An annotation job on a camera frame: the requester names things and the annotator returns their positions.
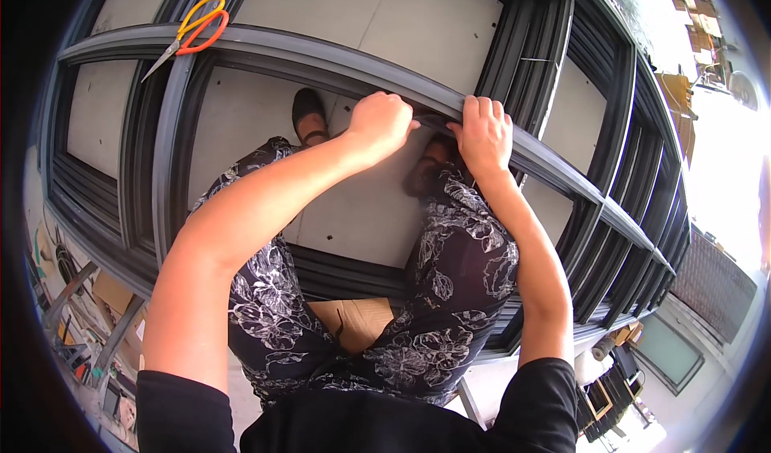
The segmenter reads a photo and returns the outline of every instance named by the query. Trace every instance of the scissor blade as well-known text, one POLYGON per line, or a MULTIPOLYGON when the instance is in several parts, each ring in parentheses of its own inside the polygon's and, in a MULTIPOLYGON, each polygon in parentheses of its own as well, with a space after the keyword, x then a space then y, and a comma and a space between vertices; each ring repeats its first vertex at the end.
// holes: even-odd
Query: scissor blade
POLYGON ((175 40, 174 43, 171 43, 169 45, 166 51, 162 55, 160 55, 160 58, 158 58, 158 60, 156 60, 156 62, 153 63, 153 66, 150 67, 149 71, 145 73, 145 76, 142 78, 140 83, 143 83, 145 80, 147 80, 147 77, 153 74, 153 72, 156 71, 158 67, 162 65, 166 60, 171 58, 171 55, 177 53, 177 50, 179 50, 179 40, 175 40))

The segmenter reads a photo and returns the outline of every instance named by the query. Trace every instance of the yellow scissor handle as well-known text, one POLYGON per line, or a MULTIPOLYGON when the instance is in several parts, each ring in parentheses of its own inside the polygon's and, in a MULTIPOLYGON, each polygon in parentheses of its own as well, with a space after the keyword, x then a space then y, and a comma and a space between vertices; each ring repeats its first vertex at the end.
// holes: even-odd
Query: yellow scissor handle
POLYGON ((196 5, 193 6, 193 8, 190 11, 188 11, 188 15, 185 17, 184 20, 182 20, 182 24, 179 25, 179 29, 177 30, 177 40, 178 41, 182 40, 182 36, 184 36, 184 34, 188 33, 188 31, 190 31, 193 28, 197 27, 198 25, 204 23, 206 20, 208 20, 211 17, 211 15, 217 13, 217 11, 222 10, 223 8, 225 8, 225 0, 218 0, 220 2, 220 4, 218 4, 216 8, 214 8, 212 11, 210 11, 206 15, 203 15, 202 17, 198 18, 193 23, 188 24, 188 21, 190 21, 190 18, 193 17, 193 13, 198 11, 199 8, 201 8, 203 5, 205 5, 206 3, 210 2, 210 1, 214 1, 214 0, 201 0, 198 3, 196 3, 196 5))

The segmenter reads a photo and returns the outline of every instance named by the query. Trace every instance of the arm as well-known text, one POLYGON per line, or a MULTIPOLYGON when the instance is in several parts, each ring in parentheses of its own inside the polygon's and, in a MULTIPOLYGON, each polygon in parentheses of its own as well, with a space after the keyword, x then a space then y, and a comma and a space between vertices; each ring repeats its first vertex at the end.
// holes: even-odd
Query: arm
POLYGON ((466 97, 463 126, 448 124, 482 195, 520 250, 516 274, 524 308, 520 367, 541 357, 573 364, 573 304, 557 251, 508 168, 511 117, 499 101, 466 97))
POLYGON ((199 208, 155 283, 143 342, 147 369, 226 393, 233 276, 311 200, 400 149, 417 126, 398 95, 377 92, 356 105, 340 137, 253 171, 199 208))

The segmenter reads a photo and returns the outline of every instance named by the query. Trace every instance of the scissors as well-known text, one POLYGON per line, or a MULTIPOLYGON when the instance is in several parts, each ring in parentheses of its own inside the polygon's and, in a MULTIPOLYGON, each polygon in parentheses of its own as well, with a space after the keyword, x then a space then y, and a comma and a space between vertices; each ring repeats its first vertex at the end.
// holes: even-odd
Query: scissors
POLYGON ((142 78, 142 82, 147 80, 147 77, 149 77, 150 74, 156 71, 158 67, 162 65, 166 60, 171 58, 171 55, 176 53, 177 56, 182 56, 190 53, 198 53, 199 51, 208 48, 212 43, 215 43, 217 41, 217 38, 219 38, 222 32, 225 30, 225 27, 227 26, 227 21, 230 19, 230 15, 228 15, 227 12, 223 10, 223 8, 225 7, 225 0, 217 0, 220 2, 217 5, 217 7, 215 7, 212 11, 210 11, 206 15, 203 15, 202 17, 198 18, 193 23, 188 24, 188 21, 190 21, 190 18, 193 16, 193 13, 198 11, 199 8, 201 8, 203 5, 205 5, 210 1, 214 1, 214 0, 201 0, 198 3, 196 3, 195 6, 193 6, 193 9, 191 9, 188 12, 188 15, 182 21, 182 24, 179 25, 179 29, 177 30, 177 39, 174 40, 174 43, 171 43, 169 45, 169 47, 162 55, 160 55, 160 58, 158 58, 158 61, 155 62, 155 64, 149 69, 149 72, 144 76, 144 78, 142 78), (217 27, 217 30, 214 32, 214 34, 211 35, 211 38, 209 38, 205 43, 198 45, 197 47, 190 47, 190 44, 193 43, 193 40, 198 38, 198 35, 200 34, 200 32, 203 31, 204 28, 209 26, 211 22, 214 21, 218 16, 222 16, 222 21, 220 22, 220 25, 219 27, 217 27), (182 37, 184 36, 184 34, 188 33, 188 31, 192 30, 195 27, 198 27, 198 29, 194 31, 193 34, 191 34, 190 37, 180 45, 179 41, 182 40, 182 37))

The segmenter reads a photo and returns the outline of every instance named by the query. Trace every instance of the leg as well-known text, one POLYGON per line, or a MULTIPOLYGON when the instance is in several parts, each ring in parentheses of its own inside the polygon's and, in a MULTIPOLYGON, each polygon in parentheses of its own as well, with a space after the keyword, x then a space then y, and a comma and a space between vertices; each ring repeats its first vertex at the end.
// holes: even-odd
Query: leg
POLYGON ((415 299, 353 358, 352 372, 399 396, 444 405, 514 291, 518 250, 458 168, 445 165, 438 176, 408 267, 415 299))
MULTIPOLYGON (((194 210, 222 188, 296 150, 282 137, 270 139, 218 178, 194 210)), ((305 303, 292 254, 281 234, 233 278, 228 318, 228 346, 241 361, 263 408, 302 386, 339 350, 339 342, 305 303)))

